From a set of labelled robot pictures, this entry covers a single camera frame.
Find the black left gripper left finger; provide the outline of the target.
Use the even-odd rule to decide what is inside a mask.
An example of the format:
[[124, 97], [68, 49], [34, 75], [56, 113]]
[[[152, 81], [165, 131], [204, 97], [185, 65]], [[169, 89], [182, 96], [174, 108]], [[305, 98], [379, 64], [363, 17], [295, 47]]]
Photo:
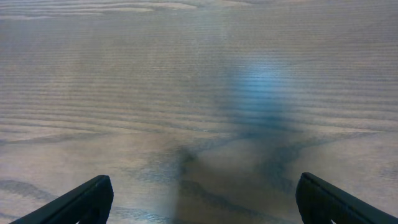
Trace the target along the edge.
[[113, 199], [109, 176], [98, 175], [10, 224], [106, 224]]

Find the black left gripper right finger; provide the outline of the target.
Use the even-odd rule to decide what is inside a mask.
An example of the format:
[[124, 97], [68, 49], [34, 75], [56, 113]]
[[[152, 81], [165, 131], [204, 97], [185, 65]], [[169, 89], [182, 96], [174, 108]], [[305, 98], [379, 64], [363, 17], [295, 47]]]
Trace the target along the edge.
[[397, 224], [397, 218], [329, 182], [302, 173], [295, 193], [304, 224]]

